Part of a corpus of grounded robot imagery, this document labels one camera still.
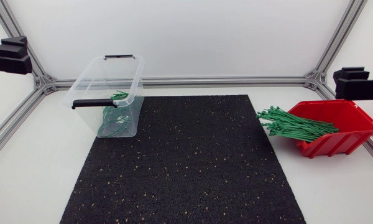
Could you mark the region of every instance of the white surface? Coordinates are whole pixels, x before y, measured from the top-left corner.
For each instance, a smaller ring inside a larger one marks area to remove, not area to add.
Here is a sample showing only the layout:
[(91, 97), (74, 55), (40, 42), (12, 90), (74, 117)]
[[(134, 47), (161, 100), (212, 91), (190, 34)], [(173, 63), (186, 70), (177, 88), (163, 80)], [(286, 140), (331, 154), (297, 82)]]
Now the white surface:
[[(342, 67), (365, 66), (373, 79), (373, 0), (366, 3), (359, 19), (328, 70), (328, 85), (335, 90), (333, 73)], [(355, 101), (373, 118), (373, 101)]]
[[(4, 38), (8, 36), (0, 25), (0, 40)], [(32, 92), (33, 84), (31, 74), (18, 75), (0, 72), (0, 124)]]
[[(249, 94), (256, 111), (284, 110), (319, 100), (306, 88), (149, 89), (146, 95)], [(0, 223), (58, 223), (94, 134), (72, 110), (64, 91), (32, 112), (0, 152)], [(362, 147), (351, 155), (302, 157), (292, 140), (270, 137), (307, 223), (373, 223), (373, 158)]]
[(136, 54), (151, 77), (303, 76), (349, 0), (7, 0), (51, 76)]

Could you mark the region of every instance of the storage bin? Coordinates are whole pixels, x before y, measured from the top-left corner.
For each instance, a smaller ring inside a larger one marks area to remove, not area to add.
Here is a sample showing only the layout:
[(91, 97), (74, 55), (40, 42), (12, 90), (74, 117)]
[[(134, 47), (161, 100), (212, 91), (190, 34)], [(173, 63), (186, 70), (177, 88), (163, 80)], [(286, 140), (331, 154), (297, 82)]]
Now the storage bin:
[[(99, 138), (133, 137), (144, 100), (143, 66), (141, 56), (95, 58), (69, 89), (63, 104), (75, 109)], [(128, 96), (112, 100), (120, 91)]]
[(336, 153), (349, 155), (373, 135), (373, 119), (353, 101), (321, 100), (302, 101), (289, 113), (318, 121), (333, 123), (338, 133), (325, 134), (313, 142), (295, 140), (304, 156), (333, 156)]

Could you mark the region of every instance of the red plastic bin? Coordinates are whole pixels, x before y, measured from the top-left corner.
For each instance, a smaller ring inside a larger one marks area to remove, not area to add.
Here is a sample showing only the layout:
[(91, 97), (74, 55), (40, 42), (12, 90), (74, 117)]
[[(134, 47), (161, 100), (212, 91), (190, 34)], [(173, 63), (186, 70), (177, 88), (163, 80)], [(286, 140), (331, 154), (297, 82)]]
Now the red plastic bin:
[(353, 101), (302, 101), (289, 113), (302, 118), (333, 123), (336, 128), (339, 128), (338, 133), (325, 134), (311, 143), (294, 139), (303, 156), (310, 159), (320, 155), (333, 156), (336, 153), (350, 155), (373, 135), (373, 119)]

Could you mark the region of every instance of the clear plastic storage box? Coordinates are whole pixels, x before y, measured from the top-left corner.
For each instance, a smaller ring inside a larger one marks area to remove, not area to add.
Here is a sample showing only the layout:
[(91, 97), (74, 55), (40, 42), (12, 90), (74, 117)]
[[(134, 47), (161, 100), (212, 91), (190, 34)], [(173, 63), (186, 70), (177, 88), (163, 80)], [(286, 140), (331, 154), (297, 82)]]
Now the clear plastic storage box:
[(99, 138), (133, 137), (144, 100), (144, 59), (133, 55), (95, 58), (69, 89), (63, 104)]

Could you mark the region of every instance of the black handle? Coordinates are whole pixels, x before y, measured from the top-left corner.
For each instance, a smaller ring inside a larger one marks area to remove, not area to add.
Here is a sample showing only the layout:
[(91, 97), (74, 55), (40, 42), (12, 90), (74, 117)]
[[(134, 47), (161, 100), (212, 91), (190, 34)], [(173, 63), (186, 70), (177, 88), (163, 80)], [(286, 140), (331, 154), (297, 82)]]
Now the black handle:
[(128, 57), (132, 57), (136, 59), (133, 55), (105, 55), (104, 60), (106, 60), (107, 58), (128, 58)]
[(92, 100), (74, 100), (72, 109), (76, 107), (86, 106), (113, 106), (117, 108), (117, 105), (113, 103), (112, 99), (92, 99)]

